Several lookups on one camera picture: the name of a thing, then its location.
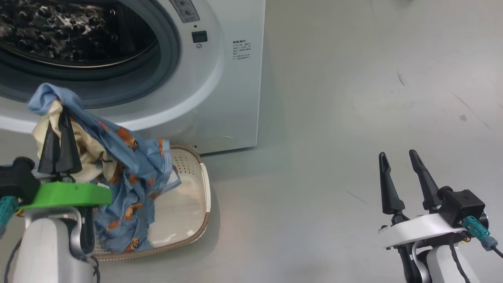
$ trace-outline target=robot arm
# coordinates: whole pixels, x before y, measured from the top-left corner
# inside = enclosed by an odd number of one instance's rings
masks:
[[[82,165],[66,109],[59,129],[57,136],[49,124],[46,133],[38,167],[46,183],[32,174],[35,163],[28,158],[16,158],[12,166],[0,168],[1,224],[18,205],[26,222],[14,283],[91,283],[93,271],[99,282],[97,269],[88,263],[95,244],[92,209],[110,204],[112,194],[97,185],[74,182],[70,174],[81,171]],[[72,215],[74,220],[56,218],[60,215]]]
[[[495,250],[497,241],[489,236],[485,204],[471,191],[438,189],[416,151],[409,152],[412,167],[423,191],[423,207],[429,215],[409,219],[405,205],[391,180],[385,153],[379,155],[382,210],[393,215],[392,225],[379,230],[383,248],[400,254],[407,283],[479,282],[468,261],[457,250],[457,243],[477,238],[486,250]],[[417,249],[431,249],[417,253]]]

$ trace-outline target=plastic basket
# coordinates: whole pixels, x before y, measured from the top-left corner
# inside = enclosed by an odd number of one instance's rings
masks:
[[[154,247],[131,253],[111,253],[96,240],[94,256],[98,260],[128,259],[173,250],[196,242],[208,226],[211,209],[208,172],[201,157],[192,149],[172,145],[171,157],[181,185],[155,200],[155,222],[148,229]]]

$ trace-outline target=blue fabric with bear print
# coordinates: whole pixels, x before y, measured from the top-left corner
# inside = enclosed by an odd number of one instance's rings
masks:
[[[181,183],[173,168],[169,141],[145,140],[90,114],[83,109],[77,94],[51,84],[39,86],[28,108],[45,115],[56,99],[118,161],[114,178],[100,180],[112,191],[112,204],[100,207],[94,219],[102,247],[115,253],[151,249],[147,236],[148,227],[154,222],[154,201]]]

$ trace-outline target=clothing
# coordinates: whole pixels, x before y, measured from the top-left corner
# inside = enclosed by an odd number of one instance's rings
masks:
[[[101,206],[94,216],[101,245],[116,253],[152,248],[147,233],[154,222],[154,201],[180,184],[169,141],[144,140],[84,111],[74,92],[42,84],[28,103],[31,111],[42,116],[33,131],[39,156],[49,121],[61,135],[57,121],[62,105],[71,113],[83,168],[73,177],[78,182],[100,182],[112,190],[112,204]]]

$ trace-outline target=control panel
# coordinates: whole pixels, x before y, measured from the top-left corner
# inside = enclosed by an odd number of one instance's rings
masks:
[[[170,0],[170,2],[177,10],[182,22],[191,23],[200,20],[191,0]]]

